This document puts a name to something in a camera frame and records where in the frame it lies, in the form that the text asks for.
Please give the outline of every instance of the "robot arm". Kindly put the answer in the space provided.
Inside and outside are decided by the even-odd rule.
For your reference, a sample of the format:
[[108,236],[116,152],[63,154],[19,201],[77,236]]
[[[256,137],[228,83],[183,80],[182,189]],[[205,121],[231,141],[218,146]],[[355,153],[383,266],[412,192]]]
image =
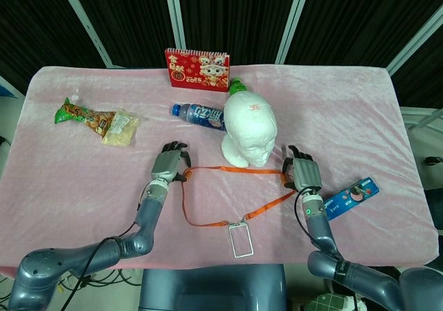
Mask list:
[[10,310],[45,310],[60,276],[71,272],[76,277],[109,268],[120,259],[148,254],[154,244],[154,230],[172,181],[186,180],[178,174],[181,158],[190,166],[186,144],[174,141],[163,147],[152,168],[135,219],[139,227],[128,236],[105,238],[102,242],[77,249],[41,249],[29,253],[20,263],[11,291]]
[[310,155],[299,152],[295,146],[289,148],[294,158],[284,160],[283,173],[292,165],[294,182],[285,186],[300,191],[307,233],[320,250],[308,257],[310,272],[336,281],[389,311],[443,310],[443,298],[439,295],[443,289],[443,276],[437,272],[408,269],[400,276],[399,284],[375,269],[343,259],[329,227],[323,200],[317,194],[322,185],[318,165]]

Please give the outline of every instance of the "blue package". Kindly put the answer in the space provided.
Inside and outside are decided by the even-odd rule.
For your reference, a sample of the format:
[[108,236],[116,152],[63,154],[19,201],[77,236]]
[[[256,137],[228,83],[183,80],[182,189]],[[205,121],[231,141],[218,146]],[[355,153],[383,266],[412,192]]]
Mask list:
[[377,185],[369,177],[352,184],[325,202],[327,219],[330,221],[342,215],[352,207],[374,197],[379,191]]

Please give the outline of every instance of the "green snack package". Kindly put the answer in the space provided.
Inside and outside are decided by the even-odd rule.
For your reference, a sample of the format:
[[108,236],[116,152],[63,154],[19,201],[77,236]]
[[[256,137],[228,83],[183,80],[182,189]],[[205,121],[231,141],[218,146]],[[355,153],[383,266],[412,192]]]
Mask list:
[[74,120],[84,123],[87,127],[90,127],[100,136],[104,137],[109,127],[111,126],[112,119],[116,112],[95,112],[85,107],[73,105],[66,98],[64,104],[55,114],[55,124]]

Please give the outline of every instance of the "black curtain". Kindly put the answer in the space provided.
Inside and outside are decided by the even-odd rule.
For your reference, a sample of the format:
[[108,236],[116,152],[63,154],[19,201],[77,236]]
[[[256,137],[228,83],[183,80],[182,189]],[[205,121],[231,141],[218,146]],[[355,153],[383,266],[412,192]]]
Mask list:
[[0,0],[0,74],[25,94],[47,65],[104,67],[67,0]]
[[186,47],[274,63],[293,0],[180,0]]
[[443,27],[392,75],[403,107],[443,108]]
[[166,67],[175,47],[167,0],[80,0],[109,57],[123,67]]
[[386,67],[443,0],[306,0],[287,64]]

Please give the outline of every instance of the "water bottle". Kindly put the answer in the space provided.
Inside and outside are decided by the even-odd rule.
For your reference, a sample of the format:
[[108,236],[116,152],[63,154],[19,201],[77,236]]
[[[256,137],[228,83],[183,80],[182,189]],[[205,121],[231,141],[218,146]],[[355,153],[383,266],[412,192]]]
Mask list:
[[211,129],[226,131],[224,127],[223,111],[204,105],[186,103],[174,105],[172,114],[183,121],[210,127]]

